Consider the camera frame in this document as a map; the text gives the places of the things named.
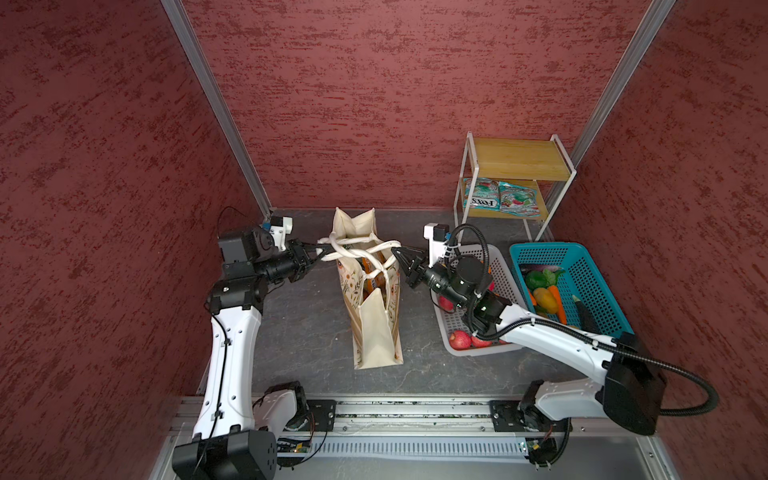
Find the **cream canvas tote bag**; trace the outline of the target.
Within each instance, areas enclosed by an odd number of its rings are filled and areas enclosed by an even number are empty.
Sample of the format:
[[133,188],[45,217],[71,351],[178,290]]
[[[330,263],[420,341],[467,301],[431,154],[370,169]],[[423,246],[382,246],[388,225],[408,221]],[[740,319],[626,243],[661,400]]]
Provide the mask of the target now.
[[[330,234],[320,244],[332,246],[325,262],[337,267],[340,288],[350,317],[353,334],[353,360],[357,370],[382,368],[403,363],[399,332],[400,268],[391,249],[397,240],[379,238],[376,212],[371,209],[351,216],[336,209]],[[366,276],[358,262],[369,259],[376,270]],[[387,300],[380,290],[363,299],[363,281],[386,271]]]

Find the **orange Fox's candy bag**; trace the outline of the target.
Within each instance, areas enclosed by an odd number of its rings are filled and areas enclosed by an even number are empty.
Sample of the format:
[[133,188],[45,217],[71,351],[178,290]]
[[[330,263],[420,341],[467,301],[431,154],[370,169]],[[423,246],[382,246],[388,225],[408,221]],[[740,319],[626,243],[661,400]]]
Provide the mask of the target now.
[[[366,276],[372,274],[376,270],[376,266],[367,258],[360,258],[358,262]],[[385,302],[387,300],[386,280],[386,271],[381,271],[371,278],[366,277],[363,281],[363,299],[366,300],[375,290],[380,290],[382,301]]]

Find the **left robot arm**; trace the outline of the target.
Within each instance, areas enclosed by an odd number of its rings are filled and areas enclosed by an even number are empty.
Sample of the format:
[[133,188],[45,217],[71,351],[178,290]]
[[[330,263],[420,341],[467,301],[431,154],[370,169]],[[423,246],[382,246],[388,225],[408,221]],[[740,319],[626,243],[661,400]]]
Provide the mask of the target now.
[[207,386],[191,440],[173,451],[180,479],[273,478],[280,435],[309,414],[297,382],[252,397],[256,339],[271,286],[302,279],[331,251],[290,239],[290,232],[257,226],[218,239],[222,276],[204,303],[212,327]]

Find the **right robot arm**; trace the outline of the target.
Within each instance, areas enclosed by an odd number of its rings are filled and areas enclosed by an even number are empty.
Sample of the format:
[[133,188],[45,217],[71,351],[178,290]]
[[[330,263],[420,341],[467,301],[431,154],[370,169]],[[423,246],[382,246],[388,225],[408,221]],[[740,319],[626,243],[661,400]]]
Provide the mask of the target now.
[[395,247],[392,254],[409,286],[424,284],[462,309],[478,339],[532,349],[582,374],[570,382],[533,381],[517,405],[521,427],[544,431],[566,419],[607,418],[634,434],[655,433],[666,381],[638,358],[633,336],[615,339],[536,315],[489,291],[489,269],[475,257],[450,268],[420,249]]

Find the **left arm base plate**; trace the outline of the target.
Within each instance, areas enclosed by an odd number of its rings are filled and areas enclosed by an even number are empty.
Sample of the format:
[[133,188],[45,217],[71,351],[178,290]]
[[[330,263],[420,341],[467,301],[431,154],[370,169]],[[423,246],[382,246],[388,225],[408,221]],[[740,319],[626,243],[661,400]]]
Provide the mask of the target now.
[[300,432],[332,432],[338,402],[334,399],[308,399],[308,413],[300,425]]

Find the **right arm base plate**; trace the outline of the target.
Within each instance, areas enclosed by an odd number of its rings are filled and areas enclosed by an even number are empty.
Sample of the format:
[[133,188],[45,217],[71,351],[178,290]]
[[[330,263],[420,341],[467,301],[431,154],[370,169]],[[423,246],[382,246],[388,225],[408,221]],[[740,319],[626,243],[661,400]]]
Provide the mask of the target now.
[[491,400],[488,403],[495,432],[557,433],[570,431],[565,419],[551,420],[535,406],[517,400]]

